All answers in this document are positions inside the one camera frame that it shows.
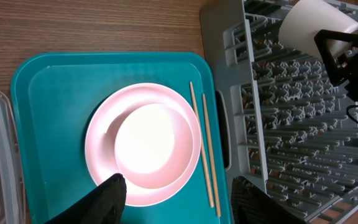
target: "brown wooden surface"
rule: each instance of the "brown wooden surface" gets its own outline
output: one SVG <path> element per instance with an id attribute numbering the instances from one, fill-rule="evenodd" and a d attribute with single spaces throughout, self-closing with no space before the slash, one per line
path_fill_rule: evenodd
<path id="1" fill-rule="evenodd" d="M 187 51 L 203 56 L 209 0 L 0 0 L 0 90 L 42 52 Z M 357 4 L 358 0 L 346 0 Z"/>

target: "teal tray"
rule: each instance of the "teal tray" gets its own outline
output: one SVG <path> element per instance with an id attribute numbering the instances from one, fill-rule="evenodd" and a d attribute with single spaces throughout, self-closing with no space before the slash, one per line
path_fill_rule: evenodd
<path id="1" fill-rule="evenodd" d="M 149 207 L 126 206 L 122 223 L 229 224 L 213 78 L 206 62 L 191 53 L 41 54 L 19 67 L 11 96 L 32 223 L 50 220 L 96 187 L 86 168 L 84 141 L 104 99 L 125 86 L 152 82 L 174 89 L 191 104 L 190 81 L 205 146 L 201 94 L 206 95 L 222 217 L 209 207 L 200 157 L 175 196 Z"/>

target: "pink bowl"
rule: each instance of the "pink bowl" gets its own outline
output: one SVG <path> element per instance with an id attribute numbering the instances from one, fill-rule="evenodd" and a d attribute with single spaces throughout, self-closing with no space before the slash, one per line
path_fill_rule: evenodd
<path id="1" fill-rule="evenodd" d="M 193 153 L 193 134 L 179 112 L 151 104 L 125 119 L 114 153 L 126 179 L 139 187 L 158 189 L 174 183 L 186 171 Z"/>
<path id="2" fill-rule="evenodd" d="M 193 134 L 193 153 L 186 171 L 173 184 L 161 189 L 145 189 L 126 180 L 126 205 L 149 206 L 175 195 L 193 174 L 201 147 L 201 131 L 193 109 L 172 89 L 153 83 L 127 86 L 109 96 L 96 110 L 85 137 L 85 160 L 96 185 L 115 173 L 120 173 L 114 155 L 116 134 L 122 122 L 136 109 L 149 104 L 164 104 L 179 112 Z"/>

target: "wooden chopstick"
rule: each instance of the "wooden chopstick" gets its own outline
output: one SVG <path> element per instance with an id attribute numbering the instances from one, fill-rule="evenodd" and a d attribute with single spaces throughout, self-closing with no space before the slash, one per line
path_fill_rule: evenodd
<path id="1" fill-rule="evenodd" d="M 206 127 L 206 138 L 208 140 L 209 164 L 211 164 L 212 184 L 214 187 L 216 215 L 218 216 L 218 218 L 220 218 L 221 202 L 219 201 L 219 191 L 218 191 L 218 182 L 216 180 L 214 151 L 212 148 L 211 128 L 209 126 L 208 107 L 206 106 L 205 94 L 203 94 L 203 106 L 204 106 L 204 119 L 205 119 L 205 127 Z"/>
<path id="2" fill-rule="evenodd" d="M 196 96 L 194 94 L 194 88 L 193 83 L 190 82 L 190 92 L 191 92 L 191 100 L 193 102 L 193 109 L 196 114 L 198 123 L 201 127 L 201 121 L 200 117 L 198 116 L 198 108 L 197 108 L 197 101 Z M 209 206 L 211 208 L 214 207 L 214 198 L 212 196 L 212 187 L 211 187 L 211 179 L 209 178 L 209 170 L 208 170 L 208 163 L 206 160 L 206 154 L 205 154 L 205 148 L 204 148 L 204 140 L 203 140 L 203 131 L 201 130 L 201 158 L 203 160 L 203 167 L 204 167 L 204 176 L 205 176 L 205 182 L 206 182 L 206 189 L 208 191 L 208 199 L 209 199 Z"/>

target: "white mug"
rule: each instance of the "white mug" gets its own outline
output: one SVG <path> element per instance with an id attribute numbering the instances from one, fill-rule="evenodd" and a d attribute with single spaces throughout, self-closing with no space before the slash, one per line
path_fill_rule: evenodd
<path id="1" fill-rule="evenodd" d="M 322 29 L 358 34 L 358 22 L 323 0 L 301 0 L 284 18 L 278 40 L 286 47 L 321 59 L 314 37 Z M 328 40 L 327 46 L 337 58 L 349 49 L 351 43 Z"/>

